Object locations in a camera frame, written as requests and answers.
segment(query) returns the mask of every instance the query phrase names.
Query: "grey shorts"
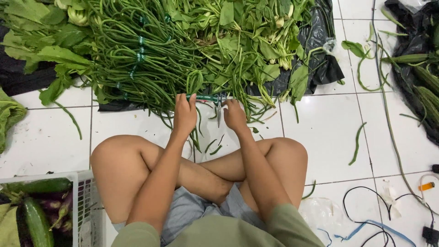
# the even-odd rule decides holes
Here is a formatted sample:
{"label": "grey shorts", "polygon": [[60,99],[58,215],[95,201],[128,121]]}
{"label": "grey shorts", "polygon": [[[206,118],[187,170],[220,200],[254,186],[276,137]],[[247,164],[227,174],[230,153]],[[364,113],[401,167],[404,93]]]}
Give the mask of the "grey shorts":
{"label": "grey shorts", "polygon": [[[174,192],[168,218],[163,226],[161,247],[170,244],[192,222],[209,215],[239,218],[259,229],[266,230],[265,223],[244,202],[238,186],[239,183],[232,186],[226,200],[219,207],[190,193],[184,187],[177,189]],[[113,226],[119,231],[125,226],[125,222],[113,224]]]}

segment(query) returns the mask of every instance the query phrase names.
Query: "white tile floor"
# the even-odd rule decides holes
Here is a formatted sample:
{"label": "white tile floor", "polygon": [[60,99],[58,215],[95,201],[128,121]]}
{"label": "white tile floor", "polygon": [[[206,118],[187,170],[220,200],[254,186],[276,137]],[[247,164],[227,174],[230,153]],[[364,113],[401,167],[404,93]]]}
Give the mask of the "white tile floor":
{"label": "white tile floor", "polygon": [[[257,127],[259,134],[264,138],[285,136],[301,142],[309,154],[307,187],[304,194],[311,190],[310,185],[316,180],[318,185],[312,198],[327,198],[332,201],[334,208],[342,208],[344,193],[356,186],[370,187],[381,193],[388,181],[397,195],[408,192],[400,176],[391,143],[382,95],[366,92],[359,86],[356,73],[359,59],[340,46],[345,38],[365,43],[369,35],[372,2],[373,0],[334,0],[334,23],[338,44],[334,54],[345,74],[346,84],[319,86],[315,95],[305,96],[297,104],[299,123],[296,122],[292,105],[284,102],[278,103],[276,109],[266,114],[268,117],[277,112],[265,125],[251,125]],[[384,0],[377,0],[376,27],[379,30],[394,31],[395,25],[387,21],[379,11],[383,3]],[[393,37],[382,35],[382,38],[388,49],[395,44]],[[365,86],[378,86],[378,75],[373,60],[364,62],[361,75]],[[429,166],[439,163],[439,148],[427,140],[424,129],[418,128],[416,121],[399,115],[410,115],[411,112],[398,93],[392,92],[389,87],[385,89],[388,92],[389,114],[403,168],[408,174],[409,183],[416,188],[420,177],[429,170]],[[148,117],[147,111],[98,112],[98,106],[92,102],[90,88],[71,89],[59,99],[59,102],[68,107],[75,116],[82,131],[82,140],[79,140],[78,132],[69,116],[53,106],[49,109],[44,108],[40,104],[37,92],[14,98],[28,107],[29,113],[8,136],[8,148],[0,155],[0,178],[45,174],[48,171],[88,169],[88,157],[96,145],[116,134],[140,135],[160,146],[166,145],[170,134],[161,120],[154,115]],[[214,115],[213,110],[205,105],[200,105],[200,109],[203,114],[201,129],[204,134],[200,137],[202,150],[204,151],[212,140],[219,140],[223,133],[225,135],[222,141],[223,148],[217,154],[211,156],[196,153],[195,161],[213,159],[238,149],[236,135],[226,128],[224,122],[218,130],[216,120],[207,120]],[[349,166],[355,149],[355,135],[363,122],[367,124],[360,135],[358,157],[356,162]],[[259,134],[254,134],[256,140],[261,138]],[[215,145],[212,145],[209,152],[215,149]],[[189,146],[185,148],[183,156],[194,159]],[[427,191],[426,197],[431,207],[439,211],[438,189]],[[352,219],[382,222],[405,234],[417,246],[426,246],[421,238],[421,229],[424,225],[429,225],[430,216],[414,198],[402,199],[399,202],[402,217],[390,222],[384,204],[379,203],[377,197],[366,189],[358,189],[349,194],[346,206]],[[343,210],[339,212],[343,219],[338,222],[337,227],[327,230],[347,236],[359,224],[348,220]],[[104,242],[106,246],[110,246],[116,232],[108,218],[104,225],[107,229],[103,236]],[[364,240],[378,231],[376,227],[368,225],[351,240],[343,242],[331,236],[332,246],[360,246]],[[329,244],[325,233],[317,234],[324,243]],[[398,247],[410,246],[398,237],[395,237],[395,240]],[[380,235],[366,246],[381,245],[384,245],[384,238]]]}

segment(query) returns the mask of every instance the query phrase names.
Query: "olive green shirt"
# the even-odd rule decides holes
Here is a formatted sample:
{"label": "olive green shirt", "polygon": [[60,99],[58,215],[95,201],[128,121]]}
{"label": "olive green shirt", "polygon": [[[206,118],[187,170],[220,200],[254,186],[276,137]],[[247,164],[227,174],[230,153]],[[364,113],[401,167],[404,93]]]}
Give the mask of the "olive green shirt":
{"label": "olive green shirt", "polygon": [[[237,218],[206,216],[184,229],[168,247],[324,247],[291,204],[273,209],[267,231]],[[159,247],[150,224],[134,222],[119,231],[112,247]]]}

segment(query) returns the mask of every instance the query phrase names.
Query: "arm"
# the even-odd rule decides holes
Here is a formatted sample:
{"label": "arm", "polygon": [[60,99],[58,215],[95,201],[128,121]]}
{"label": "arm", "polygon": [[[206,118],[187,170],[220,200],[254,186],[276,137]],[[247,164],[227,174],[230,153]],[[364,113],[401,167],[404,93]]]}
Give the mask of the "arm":
{"label": "arm", "polygon": [[146,222],[161,234],[176,187],[184,142],[197,123],[195,96],[191,96],[189,103],[185,94],[176,96],[171,138],[154,170],[139,190],[127,224]]}
{"label": "arm", "polygon": [[277,205],[291,204],[291,200],[257,146],[249,127],[247,127],[246,116],[239,102],[232,99],[227,100],[226,104],[228,109],[224,109],[224,120],[238,136],[250,192],[260,210],[263,221],[267,222]]}

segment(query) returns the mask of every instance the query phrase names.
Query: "person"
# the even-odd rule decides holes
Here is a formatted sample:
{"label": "person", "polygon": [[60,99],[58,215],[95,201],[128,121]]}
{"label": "person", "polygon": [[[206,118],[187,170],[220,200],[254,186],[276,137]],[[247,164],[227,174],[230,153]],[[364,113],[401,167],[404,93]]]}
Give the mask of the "person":
{"label": "person", "polygon": [[288,138],[255,141],[237,100],[224,120],[241,149],[193,163],[181,157],[197,123],[195,96],[176,96],[163,149],[113,136],[93,151],[102,203],[118,235],[112,247],[323,247],[298,212],[308,156]]}

